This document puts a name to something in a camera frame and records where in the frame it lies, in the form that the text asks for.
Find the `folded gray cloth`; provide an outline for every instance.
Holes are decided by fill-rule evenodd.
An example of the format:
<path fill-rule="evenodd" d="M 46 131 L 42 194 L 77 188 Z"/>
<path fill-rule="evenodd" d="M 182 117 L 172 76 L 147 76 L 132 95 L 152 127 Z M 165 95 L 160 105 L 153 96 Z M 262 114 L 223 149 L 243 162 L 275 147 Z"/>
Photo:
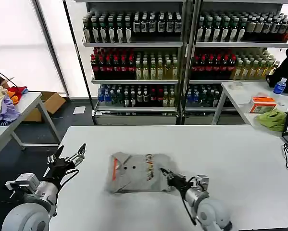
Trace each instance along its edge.
<path fill-rule="evenodd" d="M 107 190 L 111 193 L 170 191 L 167 177 L 160 168 L 175 170 L 165 154 L 132 155 L 115 153 L 111 156 Z"/>

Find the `cardboard box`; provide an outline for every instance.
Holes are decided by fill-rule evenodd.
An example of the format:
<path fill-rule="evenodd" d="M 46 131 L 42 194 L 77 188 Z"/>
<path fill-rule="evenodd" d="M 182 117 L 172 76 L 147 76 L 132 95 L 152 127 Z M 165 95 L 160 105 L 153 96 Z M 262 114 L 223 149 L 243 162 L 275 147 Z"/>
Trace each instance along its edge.
<path fill-rule="evenodd" d="M 49 114 L 54 114 L 66 102 L 66 100 L 55 92 L 41 92 L 41 100 Z M 35 108 L 24 120 L 24 122 L 41 122 L 40 111 Z"/>

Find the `shelf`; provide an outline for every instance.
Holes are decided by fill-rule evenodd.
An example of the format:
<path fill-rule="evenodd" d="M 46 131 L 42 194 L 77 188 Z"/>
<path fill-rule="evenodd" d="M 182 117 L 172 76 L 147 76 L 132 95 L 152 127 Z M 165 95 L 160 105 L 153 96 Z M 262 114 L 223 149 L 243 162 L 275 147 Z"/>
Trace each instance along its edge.
<path fill-rule="evenodd" d="M 84 47 L 182 47 L 182 42 L 84 42 Z"/>
<path fill-rule="evenodd" d="M 93 78 L 91 82 L 98 84 L 177 84 L 178 80 L 96 80 Z"/>
<path fill-rule="evenodd" d="M 202 112 L 202 111 L 206 111 L 206 112 L 215 112 L 216 107 L 189 107 L 186 106 L 185 111 L 186 112 Z M 236 109 L 234 107 L 223 107 L 222 111 L 236 111 Z"/>
<path fill-rule="evenodd" d="M 98 112 L 175 112 L 175 107 L 112 107 L 97 106 Z"/>
<path fill-rule="evenodd" d="M 274 3 L 288 4 L 288 0 L 203 0 L 204 2 Z"/>
<path fill-rule="evenodd" d="M 196 47 L 276 47 L 276 48 L 288 48 L 288 43 L 271 43 L 271 42 L 196 42 Z"/>
<path fill-rule="evenodd" d="M 254 82 L 254 81 L 266 81 L 265 79 L 190 79 L 190 84 L 211 84 L 211 83 L 222 83 L 222 82 Z"/>
<path fill-rule="evenodd" d="M 186 0 L 75 0 L 76 2 L 186 2 Z"/>

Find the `white wall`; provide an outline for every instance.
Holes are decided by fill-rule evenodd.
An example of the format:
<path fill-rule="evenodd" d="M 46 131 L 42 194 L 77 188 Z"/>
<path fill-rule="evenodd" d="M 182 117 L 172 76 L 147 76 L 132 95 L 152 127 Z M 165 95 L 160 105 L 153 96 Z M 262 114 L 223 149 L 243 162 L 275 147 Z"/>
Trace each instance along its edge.
<path fill-rule="evenodd" d="M 0 0 L 0 72 L 30 90 L 64 92 L 29 0 Z"/>

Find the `white table leg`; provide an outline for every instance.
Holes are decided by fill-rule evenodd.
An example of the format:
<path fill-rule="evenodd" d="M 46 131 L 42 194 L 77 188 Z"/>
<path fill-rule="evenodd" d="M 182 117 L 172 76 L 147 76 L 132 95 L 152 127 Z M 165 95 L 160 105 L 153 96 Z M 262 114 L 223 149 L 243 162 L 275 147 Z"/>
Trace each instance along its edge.
<path fill-rule="evenodd" d="M 220 114 L 221 114 L 221 111 L 223 109 L 226 97 L 227 97 L 227 95 L 225 94 L 225 91 L 223 91 L 222 94 L 221 94 L 219 103 L 217 105 L 217 108 L 215 110 L 215 113 L 214 113 L 214 116 L 213 116 L 211 124 L 217 124 L 217 122 L 219 121 Z"/>
<path fill-rule="evenodd" d="M 18 143 L 18 145 L 21 147 L 22 151 L 25 150 L 24 144 L 22 143 L 20 138 L 15 134 L 14 131 L 11 133 L 11 137 Z"/>
<path fill-rule="evenodd" d="M 62 139 L 60 137 L 60 135 L 58 134 L 58 131 L 56 130 L 56 127 L 54 126 L 46 108 L 43 105 L 43 102 L 41 101 L 41 99 L 39 99 L 39 102 L 37 104 L 37 108 L 40 111 L 43 119 L 46 121 L 46 123 L 48 124 L 50 131 L 52 133 L 52 135 L 54 136 L 55 140 L 57 141 L 57 143 L 61 143 Z"/>

